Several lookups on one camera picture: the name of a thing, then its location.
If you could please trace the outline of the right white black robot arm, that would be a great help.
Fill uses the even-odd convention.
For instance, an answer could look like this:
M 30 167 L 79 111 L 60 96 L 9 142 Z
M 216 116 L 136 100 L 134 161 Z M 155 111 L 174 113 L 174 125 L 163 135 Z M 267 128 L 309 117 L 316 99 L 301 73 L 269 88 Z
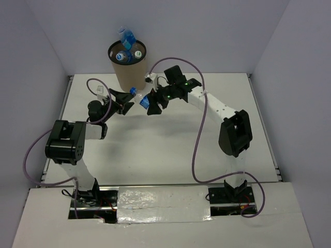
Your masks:
M 221 176 L 224 181 L 225 196 L 230 202 L 238 201 L 246 187 L 245 152 L 252 141 L 249 115 L 245 110 L 237 111 L 222 103 L 207 92 L 202 83 L 194 78 L 186 79 L 179 66 L 167 69 L 167 86 L 161 86 L 158 75 L 148 73 L 145 81 L 153 85 L 147 94 L 149 100 L 148 115 L 159 115 L 173 99 L 181 99 L 203 112 L 203 118 L 209 117 L 219 128 L 218 145 L 229 162 L 229 170 Z

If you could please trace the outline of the blue label bottle front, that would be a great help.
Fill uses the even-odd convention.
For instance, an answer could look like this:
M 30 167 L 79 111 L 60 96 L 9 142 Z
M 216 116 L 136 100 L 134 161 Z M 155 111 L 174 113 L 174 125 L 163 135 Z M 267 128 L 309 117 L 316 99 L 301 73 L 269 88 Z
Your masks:
M 149 99 L 144 91 L 132 87 L 129 92 L 133 96 L 135 103 L 139 104 L 146 110 L 149 108 Z

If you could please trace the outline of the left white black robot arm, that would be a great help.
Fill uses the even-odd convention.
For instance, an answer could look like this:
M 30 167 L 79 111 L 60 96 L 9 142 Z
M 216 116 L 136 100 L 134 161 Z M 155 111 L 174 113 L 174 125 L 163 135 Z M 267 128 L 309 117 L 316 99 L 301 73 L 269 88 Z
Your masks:
M 90 206 L 101 201 L 101 192 L 97 179 L 83 161 L 85 141 L 104 139 L 108 131 L 106 121 L 115 113 L 125 115 L 134 105 L 130 93 L 112 89 L 109 92 L 109 96 L 98 95 L 97 100 L 87 105 L 89 123 L 57 120 L 45 147 L 46 157 L 78 181 L 77 198 Z

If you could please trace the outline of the green label clear bottle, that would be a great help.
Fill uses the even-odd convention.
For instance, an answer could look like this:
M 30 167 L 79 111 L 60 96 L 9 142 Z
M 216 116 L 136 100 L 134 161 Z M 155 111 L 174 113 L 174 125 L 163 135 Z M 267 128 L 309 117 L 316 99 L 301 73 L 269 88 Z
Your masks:
M 140 59 L 140 58 L 142 57 L 142 52 L 141 52 L 141 51 L 135 51 L 135 53 L 134 53 L 134 57 L 135 57 L 136 59 Z

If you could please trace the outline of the blue label bottle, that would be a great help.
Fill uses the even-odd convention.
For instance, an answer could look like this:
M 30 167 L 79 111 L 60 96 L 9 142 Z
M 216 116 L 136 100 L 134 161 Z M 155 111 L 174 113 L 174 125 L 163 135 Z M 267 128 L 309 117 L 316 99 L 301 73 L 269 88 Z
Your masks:
M 129 51 L 132 50 L 137 42 L 133 32 L 129 28 L 122 26 L 119 28 L 117 34 L 124 48 Z
M 119 51 L 115 58 L 121 63 L 130 63 L 132 61 L 132 54 L 128 51 Z
M 135 103 L 139 104 L 146 110 L 149 108 L 149 99 L 144 91 L 132 87 L 129 92 L 133 96 Z

